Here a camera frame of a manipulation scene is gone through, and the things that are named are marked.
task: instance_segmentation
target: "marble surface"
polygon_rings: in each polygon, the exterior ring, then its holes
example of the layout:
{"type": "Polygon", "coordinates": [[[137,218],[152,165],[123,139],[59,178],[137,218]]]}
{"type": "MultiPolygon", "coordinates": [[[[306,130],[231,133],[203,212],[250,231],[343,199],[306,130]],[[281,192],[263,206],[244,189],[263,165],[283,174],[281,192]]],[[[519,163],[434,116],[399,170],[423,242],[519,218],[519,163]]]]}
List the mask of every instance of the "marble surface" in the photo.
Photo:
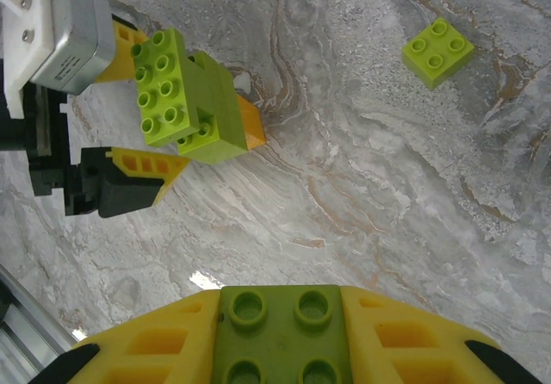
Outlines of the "marble surface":
{"type": "MultiPolygon", "coordinates": [[[[217,285],[335,282],[480,329],[551,381],[549,0],[112,4],[241,74],[269,143],[192,164],[161,205],[109,220],[33,198],[25,157],[2,154],[2,264],[65,327],[217,285]],[[431,92],[399,50],[437,15],[476,55],[431,92]]],[[[74,160],[145,148],[134,101],[130,83],[71,100],[74,160]]]]}

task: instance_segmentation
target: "white plastic mount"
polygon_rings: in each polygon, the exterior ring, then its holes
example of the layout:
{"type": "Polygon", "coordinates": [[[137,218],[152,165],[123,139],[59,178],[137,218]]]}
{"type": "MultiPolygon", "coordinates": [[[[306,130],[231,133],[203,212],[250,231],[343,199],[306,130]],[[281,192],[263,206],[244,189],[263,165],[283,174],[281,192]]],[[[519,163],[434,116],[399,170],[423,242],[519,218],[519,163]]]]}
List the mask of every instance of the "white plastic mount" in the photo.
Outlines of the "white plastic mount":
{"type": "Polygon", "coordinates": [[[22,88],[53,51],[50,0],[0,0],[3,92],[12,119],[23,118],[22,88]]]}

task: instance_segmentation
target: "green duplo brick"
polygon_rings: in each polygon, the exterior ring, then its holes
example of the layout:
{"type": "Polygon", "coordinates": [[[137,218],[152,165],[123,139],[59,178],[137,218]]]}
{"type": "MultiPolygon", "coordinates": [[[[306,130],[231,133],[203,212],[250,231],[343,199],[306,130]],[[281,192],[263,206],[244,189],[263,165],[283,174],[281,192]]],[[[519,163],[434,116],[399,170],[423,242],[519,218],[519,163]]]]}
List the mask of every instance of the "green duplo brick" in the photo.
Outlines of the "green duplo brick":
{"type": "Polygon", "coordinates": [[[217,164],[247,153],[247,141],[232,74],[206,53],[192,56],[207,76],[214,110],[202,120],[200,130],[177,141],[181,156],[198,162],[217,164]]]}
{"type": "Polygon", "coordinates": [[[146,144],[160,147],[199,132],[214,102],[207,74],[188,59],[182,35],[157,31],[131,52],[146,144]]]}
{"type": "Polygon", "coordinates": [[[402,48],[402,61],[433,90],[462,68],[473,53],[473,44],[438,18],[402,48]]]}
{"type": "Polygon", "coordinates": [[[351,384],[340,288],[222,288],[212,383],[351,384]]]}

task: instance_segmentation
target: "lime green lego brick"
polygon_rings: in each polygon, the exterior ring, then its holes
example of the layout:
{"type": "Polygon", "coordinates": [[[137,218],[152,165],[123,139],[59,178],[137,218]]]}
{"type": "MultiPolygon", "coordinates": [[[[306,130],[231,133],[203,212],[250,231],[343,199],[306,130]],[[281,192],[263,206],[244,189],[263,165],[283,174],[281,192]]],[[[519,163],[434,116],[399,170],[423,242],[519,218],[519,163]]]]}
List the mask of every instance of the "lime green lego brick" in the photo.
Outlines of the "lime green lego brick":
{"type": "Polygon", "coordinates": [[[340,288],[222,288],[211,382],[351,384],[340,288]]]}
{"type": "Polygon", "coordinates": [[[402,48],[402,61],[431,90],[459,71],[474,46],[449,22],[438,18],[402,48]]]}
{"type": "Polygon", "coordinates": [[[192,56],[207,74],[214,113],[202,121],[200,131],[177,141],[180,155],[198,162],[217,164],[248,152],[245,127],[229,71],[206,53],[192,56]]]}
{"type": "Polygon", "coordinates": [[[207,75],[187,57],[174,28],[133,46],[141,130],[149,146],[163,146],[196,133],[201,114],[214,111],[207,75]]]}

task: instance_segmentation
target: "screw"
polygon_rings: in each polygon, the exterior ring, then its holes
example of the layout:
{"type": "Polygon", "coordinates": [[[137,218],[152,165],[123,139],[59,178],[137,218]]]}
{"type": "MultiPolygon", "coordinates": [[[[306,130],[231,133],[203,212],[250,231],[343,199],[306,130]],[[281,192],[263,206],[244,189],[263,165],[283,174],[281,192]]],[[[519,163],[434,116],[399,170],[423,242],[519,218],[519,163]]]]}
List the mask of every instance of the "screw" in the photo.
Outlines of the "screw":
{"type": "Polygon", "coordinates": [[[21,0],[19,4],[21,5],[21,8],[29,9],[31,8],[32,3],[33,3],[33,0],[21,0]]]}
{"type": "Polygon", "coordinates": [[[23,31],[23,35],[21,39],[25,42],[28,42],[29,44],[33,42],[34,40],[34,30],[33,29],[26,29],[23,31]]]}

